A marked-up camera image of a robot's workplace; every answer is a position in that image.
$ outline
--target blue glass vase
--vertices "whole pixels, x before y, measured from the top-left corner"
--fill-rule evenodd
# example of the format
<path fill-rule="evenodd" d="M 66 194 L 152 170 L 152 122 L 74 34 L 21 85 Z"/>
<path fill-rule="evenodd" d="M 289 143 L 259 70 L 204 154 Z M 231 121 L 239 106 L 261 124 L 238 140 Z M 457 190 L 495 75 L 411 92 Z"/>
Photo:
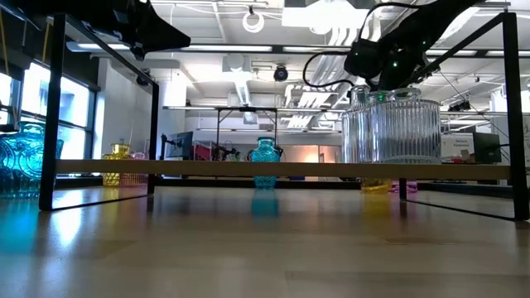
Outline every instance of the blue glass vase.
<path fill-rule="evenodd" d="M 0 196 L 33 198 L 41 189 L 44 123 L 20 122 L 20 132 L 0 135 Z M 56 158 L 64 142 L 57 140 Z"/>
<path fill-rule="evenodd" d="M 252 152 L 252 162 L 279 162 L 280 154 L 274 149 L 272 137 L 258 138 L 258 148 Z M 276 176 L 254 176 L 254 184 L 258 189 L 272 189 L 276 184 Z"/>

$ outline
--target ceiling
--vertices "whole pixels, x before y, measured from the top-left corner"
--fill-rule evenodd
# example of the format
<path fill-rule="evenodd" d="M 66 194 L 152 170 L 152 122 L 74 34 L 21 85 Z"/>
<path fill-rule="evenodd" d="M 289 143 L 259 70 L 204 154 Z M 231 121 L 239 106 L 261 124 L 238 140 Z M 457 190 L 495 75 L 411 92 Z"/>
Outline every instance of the ceiling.
<path fill-rule="evenodd" d="M 258 33 L 251 33 L 243 28 L 243 13 L 248 10 L 244 6 L 226 7 L 218 5 L 214 7 L 214 5 L 186 4 L 186 7 L 183 7 L 167 3 L 153 5 L 160 17 L 190 36 L 192 43 L 195 44 L 327 45 L 331 38 L 330 33 L 317 35 L 311 32 L 309 28 L 282 26 L 282 21 L 277 18 L 282 17 L 283 0 L 268 0 L 267 2 L 267 8 L 254 8 L 255 12 L 265 12 L 272 16 L 265 17 L 264 28 Z M 512 3 L 509 8 L 510 11 L 516 12 L 519 16 L 528 16 L 528 18 L 520 17 L 518 19 L 518 38 L 520 49 L 530 50 L 530 32 L 524 30 L 530 25 L 530 1 L 511 0 L 510 2 Z M 219 13 L 217 16 L 214 13 L 215 9 Z M 399 12 L 399 10 L 388 10 L 384 15 L 395 17 Z M 501 11 L 482 8 L 477 16 L 472 17 L 461 30 L 438 46 L 451 48 L 493 18 L 484 15 L 498 12 Z M 87 41 L 71 28 L 67 34 L 77 41 Z M 502 28 L 499 26 L 493 29 L 473 42 L 469 48 L 502 49 Z M 194 82 L 193 90 L 189 89 L 190 92 L 188 93 L 191 103 L 205 104 L 212 102 L 212 99 L 226 99 L 228 93 L 235 92 L 234 83 L 219 80 L 222 59 L 225 55 L 182 52 L 151 53 L 147 56 L 147 61 L 159 59 L 180 61 L 181 67 L 187 71 L 190 80 Z M 249 56 L 253 62 L 253 70 L 257 70 L 257 73 L 255 72 L 253 75 L 254 80 L 248 82 L 250 93 L 280 95 L 284 95 L 287 85 L 301 80 L 301 70 L 310 57 L 308 55 L 273 54 L 251 54 Z M 285 65 L 289 70 L 289 82 L 274 82 L 272 74 L 278 64 Z M 522 75 L 530 75 L 530 60 L 521 59 L 520 65 Z M 310 66 L 308 73 L 310 77 L 315 67 L 316 63 Z M 418 86 L 425 99 L 442 102 L 458 96 L 459 93 L 470 91 L 471 102 L 476 108 L 488 108 L 489 91 L 499 88 L 504 81 L 504 60 L 502 59 L 449 59 L 441 65 L 441 70 L 443 74 L 446 74 L 446 78 L 452 83 L 452 86 L 443 76 L 434 75 L 424 84 Z"/>

